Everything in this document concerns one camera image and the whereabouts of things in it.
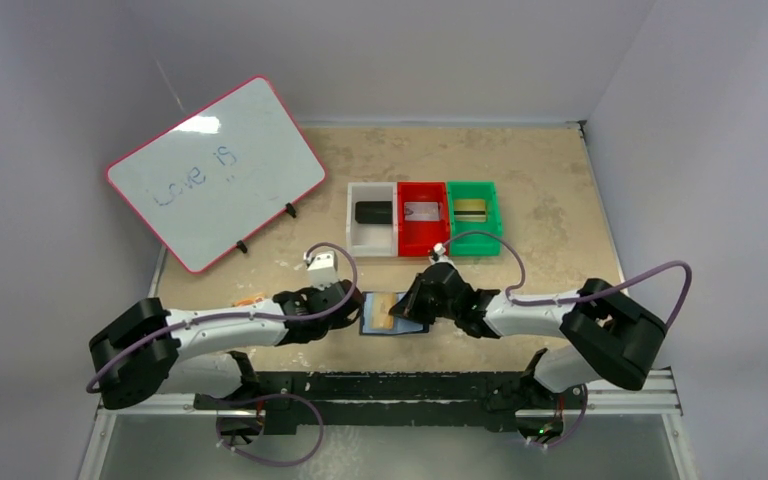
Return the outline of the gold card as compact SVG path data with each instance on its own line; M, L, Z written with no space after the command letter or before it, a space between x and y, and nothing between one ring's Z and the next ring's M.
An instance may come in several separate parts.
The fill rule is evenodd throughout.
M392 330L394 317L390 309L398 302L396 293L376 293L371 303L370 327L378 330Z
M457 198L452 203L456 222L484 223L488 218L487 203L480 198Z

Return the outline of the blue leather card holder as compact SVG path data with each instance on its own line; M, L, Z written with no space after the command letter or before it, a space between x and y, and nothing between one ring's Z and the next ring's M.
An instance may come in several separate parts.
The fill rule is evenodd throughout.
M389 310L404 297L404 292L367 292L364 294L363 313L359 332L367 336L400 336L425 334L428 325L394 316Z

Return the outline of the red plastic bin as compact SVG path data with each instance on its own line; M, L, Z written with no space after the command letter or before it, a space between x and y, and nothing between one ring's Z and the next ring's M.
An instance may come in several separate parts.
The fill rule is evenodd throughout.
M405 209L412 209L415 204L436 206L435 220L416 220L414 215L407 215ZM395 210L399 256L427 256L435 244L450 239L452 230L444 182L398 182Z

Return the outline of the green plastic bin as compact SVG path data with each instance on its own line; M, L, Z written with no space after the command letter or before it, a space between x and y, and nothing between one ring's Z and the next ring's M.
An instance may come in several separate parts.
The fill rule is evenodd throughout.
M493 182L453 181L446 183L452 241L448 249L453 256L490 257L500 254L501 244L495 237L503 236L503 221L497 189ZM484 223L456 222L452 203L457 198L480 198L487 203L488 218Z

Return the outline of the white plastic bin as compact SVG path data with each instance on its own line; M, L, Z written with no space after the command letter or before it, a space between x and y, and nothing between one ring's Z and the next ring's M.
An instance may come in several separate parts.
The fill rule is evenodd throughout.
M384 224L363 224L356 220L360 202L397 200L396 182L349 182L345 236L347 250L354 257L396 257L398 255L397 216L393 211Z

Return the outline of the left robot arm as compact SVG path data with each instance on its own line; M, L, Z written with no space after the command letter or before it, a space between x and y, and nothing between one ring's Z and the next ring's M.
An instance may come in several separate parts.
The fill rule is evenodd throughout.
M182 365L237 347L307 344L350 326L363 293L344 279L323 290L283 291L242 307L166 309L145 298L95 334L88 347L95 373L86 387L110 410L135 406L169 390Z

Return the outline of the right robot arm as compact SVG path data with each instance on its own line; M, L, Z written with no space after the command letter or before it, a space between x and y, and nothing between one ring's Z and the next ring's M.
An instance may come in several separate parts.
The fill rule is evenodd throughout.
M419 273L389 313L427 325L448 319L473 338L566 339L563 348L536 353L525 369L521 392L536 407L596 380L641 390L668 331L665 321L599 278L555 296L509 296L472 287L445 262Z

